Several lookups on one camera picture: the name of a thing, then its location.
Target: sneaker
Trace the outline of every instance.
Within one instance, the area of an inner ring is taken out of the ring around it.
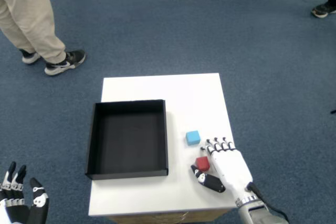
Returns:
[[[329,4],[326,2],[323,5],[316,6],[311,13],[317,18],[325,18],[329,13],[336,13],[336,6]]]
[[[25,64],[33,64],[41,57],[37,52],[33,52],[30,54],[23,49],[20,49],[20,51],[22,53],[22,61]]]
[[[78,67],[85,61],[85,57],[86,54],[83,50],[67,52],[64,61],[57,64],[47,62],[44,72],[49,76],[55,76],[67,71],[68,69],[74,69]]]

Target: blue cube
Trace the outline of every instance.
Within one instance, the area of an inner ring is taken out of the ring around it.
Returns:
[[[201,137],[198,131],[190,131],[187,132],[186,136],[188,145],[199,144],[201,141]]]

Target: beige pants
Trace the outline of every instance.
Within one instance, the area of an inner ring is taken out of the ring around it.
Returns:
[[[0,0],[0,29],[17,48],[60,63],[65,46],[55,36],[52,11],[50,0]]]

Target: robotic hand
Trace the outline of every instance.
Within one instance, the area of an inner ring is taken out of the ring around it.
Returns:
[[[12,162],[5,179],[0,185],[0,223],[1,224],[45,224],[49,199],[43,186],[35,179],[30,180],[33,189],[34,203],[29,209],[25,205],[23,180],[26,166],[22,166],[13,177],[16,163]]]
[[[289,224],[284,212],[264,200],[253,183],[252,175],[241,152],[236,149],[233,142],[228,142],[225,138],[221,140],[215,138],[207,139],[207,143],[208,145],[201,149],[208,151],[219,178],[204,174],[192,165],[192,170],[200,184],[220,193],[225,189],[230,191],[244,224]],[[286,220],[272,215],[268,208],[282,214]]]

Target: black tray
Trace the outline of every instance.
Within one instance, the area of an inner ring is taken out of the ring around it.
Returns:
[[[86,175],[93,180],[168,175],[165,101],[96,103]]]

